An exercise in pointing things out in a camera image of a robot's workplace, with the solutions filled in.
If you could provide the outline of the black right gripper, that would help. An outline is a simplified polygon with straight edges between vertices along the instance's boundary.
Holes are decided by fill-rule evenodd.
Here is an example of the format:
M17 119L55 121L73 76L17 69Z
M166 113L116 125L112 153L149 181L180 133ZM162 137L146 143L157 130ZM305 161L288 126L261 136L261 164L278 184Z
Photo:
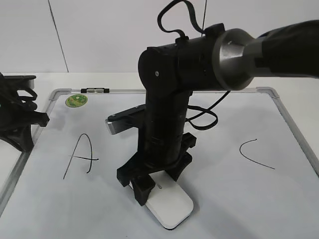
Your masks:
M117 169L117 179L122 186L127 186L131 180L135 200L144 206L156 183L149 174L165 171L174 181L177 181L183 170L192 162L192 156L187 152L196 145L196 137L191 133L182 135L181 147L177 160L172 163L150 163L141 152L136 152L123 166Z

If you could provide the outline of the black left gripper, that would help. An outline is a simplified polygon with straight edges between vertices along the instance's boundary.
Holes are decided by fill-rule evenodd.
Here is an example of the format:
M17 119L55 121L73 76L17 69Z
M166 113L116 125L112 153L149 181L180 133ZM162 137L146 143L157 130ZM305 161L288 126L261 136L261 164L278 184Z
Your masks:
M46 113L37 112L34 102L23 102L18 105L9 101L0 103L0 139L9 143L21 152L29 152L34 143L31 126L47 126L49 117Z

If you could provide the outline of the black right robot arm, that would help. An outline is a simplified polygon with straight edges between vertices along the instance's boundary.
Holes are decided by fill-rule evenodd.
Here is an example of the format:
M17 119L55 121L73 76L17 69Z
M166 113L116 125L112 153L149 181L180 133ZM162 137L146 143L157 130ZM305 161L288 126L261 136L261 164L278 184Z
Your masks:
M268 31L258 38L222 23L204 36L178 38L174 44L148 47L139 57L138 72L146 102L108 117L122 130L138 129L138 149L118 168L117 179L132 185L144 205L155 182L151 174L165 171L177 180L192 161L188 149L196 138L184 133L193 91L238 91L255 77L319 76L319 22L310 20Z

